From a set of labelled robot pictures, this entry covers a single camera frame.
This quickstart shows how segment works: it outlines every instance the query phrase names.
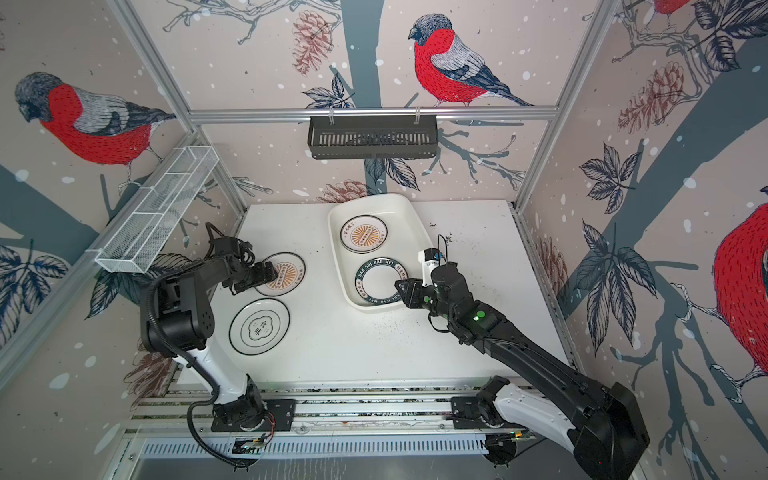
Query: bird head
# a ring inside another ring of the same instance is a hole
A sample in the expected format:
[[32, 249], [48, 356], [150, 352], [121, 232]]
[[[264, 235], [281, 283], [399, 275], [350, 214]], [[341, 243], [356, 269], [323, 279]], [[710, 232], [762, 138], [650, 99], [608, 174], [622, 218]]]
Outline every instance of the bird head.
[[423, 47], [429, 37], [441, 28], [453, 28], [453, 24], [442, 13], [430, 13], [416, 20], [408, 39], [416, 40], [416, 43]]
[[53, 120], [51, 109], [48, 107], [48, 94], [63, 83], [56, 75], [36, 71], [16, 84], [16, 103], [24, 119], [26, 121], [32, 121], [35, 118], [41, 121]]

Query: black mounting plate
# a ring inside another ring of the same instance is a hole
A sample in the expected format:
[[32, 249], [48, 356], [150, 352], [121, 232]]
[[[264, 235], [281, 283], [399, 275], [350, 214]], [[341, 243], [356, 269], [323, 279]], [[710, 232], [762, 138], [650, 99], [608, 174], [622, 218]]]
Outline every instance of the black mounting plate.
[[[480, 410], [478, 409], [478, 399], [475, 396], [455, 396], [451, 397], [451, 411], [453, 416], [453, 428], [457, 430], [489, 429], [488, 425], [480, 419]], [[495, 427], [498, 429], [524, 429], [523, 425], [517, 423], [504, 422], [503, 425]]]
[[[296, 411], [296, 400], [293, 399], [274, 399], [264, 400], [264, 405], [268, 413], [275, 417], [275, 432], [289, 432], [293, 422], [293, 413]], [[240, 425], [221, 422], [214, 417], [214, 423], [210, 426], [212, 432], [236, 432], [246, 433], [240, 428]], [[256, 427], [254, 432], [269, 432], [272, 430], [272, 424], [269, 420], [264, 420], [261, 425]]]

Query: white wire basket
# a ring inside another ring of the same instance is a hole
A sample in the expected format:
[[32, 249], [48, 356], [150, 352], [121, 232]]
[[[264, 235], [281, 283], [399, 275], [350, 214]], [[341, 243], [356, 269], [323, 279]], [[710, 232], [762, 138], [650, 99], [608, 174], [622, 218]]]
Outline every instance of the white wire basket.
[[147, 272], [219, 157], [213, 147], [195, 145], [177, 149], [172, 161], [155, 185], [141, 188], [146, 197], [96, 256], [106, 271]]

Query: cream plastic tray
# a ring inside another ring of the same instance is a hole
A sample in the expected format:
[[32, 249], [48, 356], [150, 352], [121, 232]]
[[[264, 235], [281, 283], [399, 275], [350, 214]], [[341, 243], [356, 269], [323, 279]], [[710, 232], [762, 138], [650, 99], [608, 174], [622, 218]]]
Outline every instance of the cream plastic tray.
[[[387, 226], [387, 238], [376, 250], [368, 253], [355, 253], [342, 245], [339, 235], [344, 224], [353, 217], [373, 215]], [[351, 200], [334, 207], [328, 213], [328, 231], [333, 248], [336, 272], [341, 282], [341, 290], [349, 305], [361, 312], [381, 313], [404, 307], [402, 302], [372, 305], [366, 302], [355, 288], [357, 270], [368, 260], [388, 257], [398, 261], [408, 272], [408, 276], [420, 278], [422, 266], [419, 263], [420, 250], [432, 247], [427, 230], [422, 220], [407, 198], [398, 194], [382, 194]]]

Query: gray floor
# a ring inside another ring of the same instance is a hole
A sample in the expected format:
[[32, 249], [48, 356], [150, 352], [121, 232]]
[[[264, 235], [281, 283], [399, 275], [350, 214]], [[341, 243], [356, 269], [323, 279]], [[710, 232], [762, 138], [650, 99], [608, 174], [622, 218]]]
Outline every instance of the gray floor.
[[544, 440], [516, 458], [509, 468], [494, 468], [481, 455], [316, 458], [263, 460], [248, 472], [233, 472], [215, 459], [144, 460], [132, 480], [512, 480], [556, 478], [588, 480], [573, 456]]

